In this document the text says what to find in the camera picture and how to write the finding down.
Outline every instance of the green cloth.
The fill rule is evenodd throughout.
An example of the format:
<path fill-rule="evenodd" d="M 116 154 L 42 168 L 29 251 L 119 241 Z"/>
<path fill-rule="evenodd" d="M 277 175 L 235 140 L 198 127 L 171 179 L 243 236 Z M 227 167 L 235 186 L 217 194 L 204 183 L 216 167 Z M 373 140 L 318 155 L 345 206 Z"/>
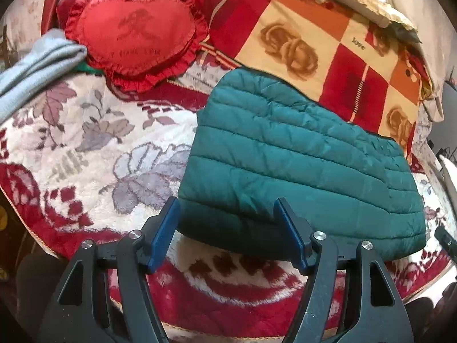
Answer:
<path fill-rule="evenodd" d="M 422 200 L 394 140 L 241 68 L 198 112 L 178 195 L 181 233 L 262 258 L 289 258 L 272 215 L 280 197 L 315 230 L 370 240 L 385 260 L 426 244 Z"/>
<path fill-rule="evenodd" d="M 88 65 L 85 61 L 82 61 L 75 67 L 76 71 L 85 72 L 90 75 L 103 76 L 104 72 L 101 69 L 93 68 Z"/>

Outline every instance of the gray cloth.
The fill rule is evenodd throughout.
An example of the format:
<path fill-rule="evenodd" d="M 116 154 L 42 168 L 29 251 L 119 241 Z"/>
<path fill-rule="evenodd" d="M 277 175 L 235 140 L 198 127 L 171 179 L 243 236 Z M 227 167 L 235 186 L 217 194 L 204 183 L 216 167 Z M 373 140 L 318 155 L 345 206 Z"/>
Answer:
<path fill-rule="evenodd" d="M 87 49 L 52 29 L 13 67 L 0 74 L 0 125 L 46 85 L 83 61 Z"/>

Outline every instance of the red and white blanket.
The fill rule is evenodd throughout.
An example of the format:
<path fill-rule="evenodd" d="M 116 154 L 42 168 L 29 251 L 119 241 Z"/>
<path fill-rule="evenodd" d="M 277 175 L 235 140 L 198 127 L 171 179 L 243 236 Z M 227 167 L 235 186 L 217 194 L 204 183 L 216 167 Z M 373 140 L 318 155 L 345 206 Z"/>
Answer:
<path fill-rule="evenodd" d="M 156 100 L 130 102 L 102 77 L 63 78 L 0 127 L 0 188 L 40 244 L 68 258 L 84 239 L 109 242 L 141 228 L 177 193 L 195 112 L 225 72 L 205 55 L 175 82 L 153 90 L 149 97 Z M 444 224 L 456 233 L 427 176 L 414 178 L 424 198 L 428 242 L 423 251 L 388 264 L 403 298 L 449 263 L 435 228 Z M 306 278 L 288 262 L 229 253 L 175 233 L 148 282 L 171 339 L 279 341 Z M 119 301 L 116 272 L 110 285 Z M 339 272 L 329 333 L 337 326 L 343 288 Z"/>

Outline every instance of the white object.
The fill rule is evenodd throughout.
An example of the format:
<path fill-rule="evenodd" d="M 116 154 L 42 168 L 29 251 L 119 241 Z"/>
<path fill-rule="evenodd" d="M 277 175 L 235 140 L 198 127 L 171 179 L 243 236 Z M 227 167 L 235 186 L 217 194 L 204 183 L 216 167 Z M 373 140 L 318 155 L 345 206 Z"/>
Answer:
<path fill-rule="evenodd" d="M 433 99 L 424 106 L 433 121 L 443 120 L 441 104 L 443 84 L 449 63 L 452 40 L 456 34 L 451 21 L 438 0 L 392 0 L 394 8 L 406 15 L 416 26 L 420 48 L 434 84 Z"/>

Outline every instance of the red heart pillow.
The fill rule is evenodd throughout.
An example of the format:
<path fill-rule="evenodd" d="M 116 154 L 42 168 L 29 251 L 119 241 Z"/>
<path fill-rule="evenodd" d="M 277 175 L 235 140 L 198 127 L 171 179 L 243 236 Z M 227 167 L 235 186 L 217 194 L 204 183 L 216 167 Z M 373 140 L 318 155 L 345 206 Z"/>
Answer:
<path fill-rule="evenodd" d="M 65 34 L 124 91 L 185 72 L 208 26 L 193 0 L 76 0 Z"/>

